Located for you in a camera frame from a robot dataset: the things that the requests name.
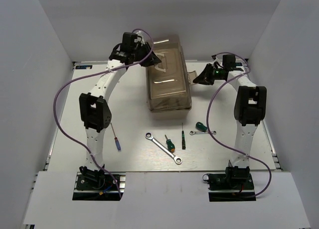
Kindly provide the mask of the beige cantilever toolbox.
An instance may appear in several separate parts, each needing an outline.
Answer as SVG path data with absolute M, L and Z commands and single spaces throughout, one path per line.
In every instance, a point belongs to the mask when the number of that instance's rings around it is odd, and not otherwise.
M 179 36 L 156 39 L 154 53 L 161 62 L 146 68 L 150 115 L 156 120 L 184 119 L 192 108 L 192 99 Z

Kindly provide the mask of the stubby green orange screwdriver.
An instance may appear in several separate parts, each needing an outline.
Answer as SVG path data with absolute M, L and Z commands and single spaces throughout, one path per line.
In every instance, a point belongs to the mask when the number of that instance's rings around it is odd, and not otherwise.
M 175 145 L 173 144 L 173 142 L 171 141 L 171 139 L 169 139 L 167 137 L 167 135 L 165 134 L 165 139 L 166 139 L 166 144 L 167 144 L 167 149 L 170 151 L 170 152 L 174 152 L 175 151 Z

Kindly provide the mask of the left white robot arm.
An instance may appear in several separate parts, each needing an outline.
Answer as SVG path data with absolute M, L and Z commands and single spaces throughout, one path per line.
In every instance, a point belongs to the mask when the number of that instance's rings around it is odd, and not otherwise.
M 86 163 L 80 171 L 93 171 L 88 183 L 95 189 L 105 184 L 105 176 L 100 173 L 104 168 L 103 142 L 106 128 L 110 125 L 112 114 L 108 101 L 120 78 L 127 72 L 129 65 L 138 63 L 142 67 L 155 66 L 161 60 L 152 51 L 151 46 L 142 37 L 141 30 L 125 32 L 122 42 L 114 47 L 107 62 L 106 73 L 95 86 L 79 97 L 80 116 L 87 135 Z

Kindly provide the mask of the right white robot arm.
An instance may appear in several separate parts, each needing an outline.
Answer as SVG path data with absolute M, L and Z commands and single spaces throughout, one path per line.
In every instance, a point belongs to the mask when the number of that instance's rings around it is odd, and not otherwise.
M 194 84 L 213 85 L 216 80 L 224 80 L 237 92 L 234 105 L 234 118 L 237 123 L 235 145 L 231 148 L 234 155 L 225 169 L 226 185 L 238 188 L 250 175 L 249 156 L 254 134 L 265 118 L 267 89 L 257 86 L 248 78 L 248 71 L 238 67 L 236 55 L 221 53 L 212 56 L 204 70 L 193 80 Z

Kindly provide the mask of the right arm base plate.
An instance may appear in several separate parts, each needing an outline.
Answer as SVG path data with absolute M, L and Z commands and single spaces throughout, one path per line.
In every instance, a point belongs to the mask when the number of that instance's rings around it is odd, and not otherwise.
M 249 202 L 256 201 L 255 187 L 251 174 L 247 179 L 227 182 L 226 174 L 206 173 L 202 176 L 208 185 L 210 202 Z

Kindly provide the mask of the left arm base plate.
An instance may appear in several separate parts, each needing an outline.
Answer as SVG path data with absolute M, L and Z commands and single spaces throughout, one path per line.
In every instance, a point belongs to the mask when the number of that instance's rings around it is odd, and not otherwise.
M 118 188 L 121 196 L 125 190 L 126 175 L 124 173 L 115 173 L 115 180 L 105 174 L 99 183 L 85 178 L 81 173 L 77 173 L 75 186 L 73 190 L 73 201 L 119 201 Z

